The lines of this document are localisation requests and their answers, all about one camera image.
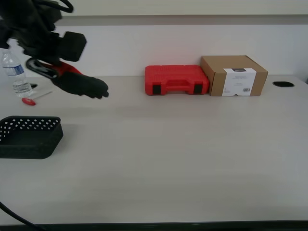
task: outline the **red case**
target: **red case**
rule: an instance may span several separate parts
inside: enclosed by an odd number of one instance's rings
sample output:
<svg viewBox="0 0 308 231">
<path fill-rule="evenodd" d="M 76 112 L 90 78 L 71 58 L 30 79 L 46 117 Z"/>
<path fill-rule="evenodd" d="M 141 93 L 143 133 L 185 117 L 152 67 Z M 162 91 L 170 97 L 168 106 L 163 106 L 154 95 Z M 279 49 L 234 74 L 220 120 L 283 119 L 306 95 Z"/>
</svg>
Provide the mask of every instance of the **red case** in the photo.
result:
<svg viewBox="0 0 308 231">
<path fill-rule="evenodd" d="M 185 91 L 206 94 L 209 81 L 198 65 L 147 66 L 145 92 L 148 95 L 165 95 L 168 91 Z"/>
</svg>

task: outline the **black basket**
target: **black basket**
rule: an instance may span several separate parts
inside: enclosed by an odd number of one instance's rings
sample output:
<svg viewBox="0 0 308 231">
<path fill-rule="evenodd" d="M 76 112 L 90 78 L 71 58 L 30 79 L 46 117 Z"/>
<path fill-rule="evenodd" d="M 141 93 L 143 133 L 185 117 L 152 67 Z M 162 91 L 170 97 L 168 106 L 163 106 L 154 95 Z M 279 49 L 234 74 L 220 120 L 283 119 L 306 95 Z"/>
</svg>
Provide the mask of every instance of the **black basket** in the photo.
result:
<svg viewBox="0 0 308 231">
<path fill-rule="evenodd" d="M 58 117 L 10 116 L 0 121 L 0 158 L 45 159 L 63 137 Z"/>
</svg>

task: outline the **plastic bottle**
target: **plastic bottle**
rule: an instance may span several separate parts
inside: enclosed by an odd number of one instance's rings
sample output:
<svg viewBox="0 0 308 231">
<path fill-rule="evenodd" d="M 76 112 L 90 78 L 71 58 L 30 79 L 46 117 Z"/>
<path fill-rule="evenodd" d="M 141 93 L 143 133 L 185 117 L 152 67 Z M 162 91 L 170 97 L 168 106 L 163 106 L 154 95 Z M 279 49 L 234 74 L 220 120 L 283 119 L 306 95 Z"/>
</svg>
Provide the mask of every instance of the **plastic bottle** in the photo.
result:
<svg viewBox="0 0 308 231">
<path fill-rule="evenodd" d="M 31 85 L 26 80 L 26 75 L 23 67 L 20 65 L 19 59 L 9 50 L 2 51 L 3 56 L 1 59 L 1 65 L 13 83 L 14 92 L 21 98 L 30 96 L 33 91 Z"/>
</svg>

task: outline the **cable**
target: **cable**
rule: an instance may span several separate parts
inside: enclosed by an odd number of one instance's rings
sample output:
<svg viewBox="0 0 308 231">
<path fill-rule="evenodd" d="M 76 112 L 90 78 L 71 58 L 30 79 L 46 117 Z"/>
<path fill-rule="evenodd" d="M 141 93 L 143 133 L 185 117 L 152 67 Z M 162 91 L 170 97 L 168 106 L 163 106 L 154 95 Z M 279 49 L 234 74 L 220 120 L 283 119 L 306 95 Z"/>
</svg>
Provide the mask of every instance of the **cable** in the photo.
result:
<svg viewBox="0 0 308 231">
<path fill-rule="evenodd" d="M 25 219 L 23 219 L 22 217 L 18 216 L 16 213 L 14 213 L 13 211 L 11 211 L 8 207 L 6 207 L 4 204 L 2 204 L 0 202 L 0 209 L 3 210 L 5 213 L 7 213 L 8 215 L 10 215 L 11 217 L 15 218 L 16 220 L 20 221 L 21 223 L 33 228 L 34 230 L 37 231 L 46 231 L 45 229 L 32 224 L 30 221 L 27 221 Z"/>
<path fill-rule="evenodd" d="M 72 13 L 74 10 L 73 5 L 68 1 L 68 0 L 60 0 L 61 2 L 63 2 L 67 7 L 64 6 L 60 6 L 56 3 L 50 2 L 50 1 L 45 1 L 45 0 L 35 0 L 35 2 L 39 5 L 45 5 L 45 6 L 50 6 L 53 7 L 55 9 L 58 9 L 60 11 L 64 11 L 67 13 Z"/>
</svg>

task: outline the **brown box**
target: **brown box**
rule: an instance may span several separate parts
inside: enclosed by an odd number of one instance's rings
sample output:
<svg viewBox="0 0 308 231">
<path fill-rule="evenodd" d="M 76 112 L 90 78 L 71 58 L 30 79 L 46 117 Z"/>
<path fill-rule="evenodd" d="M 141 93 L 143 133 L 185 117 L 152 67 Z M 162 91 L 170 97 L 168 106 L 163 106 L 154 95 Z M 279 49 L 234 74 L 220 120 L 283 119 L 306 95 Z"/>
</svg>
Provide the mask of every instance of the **brown box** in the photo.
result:
<svg viewBox="0 0 308 231">
<path fill-rule="evenodd" d="M 268 76 L 267 70 L 246 55 L 202 56 L 201 67 L 210 81 L 211 96 L 260 95 Z"/>
</svg>

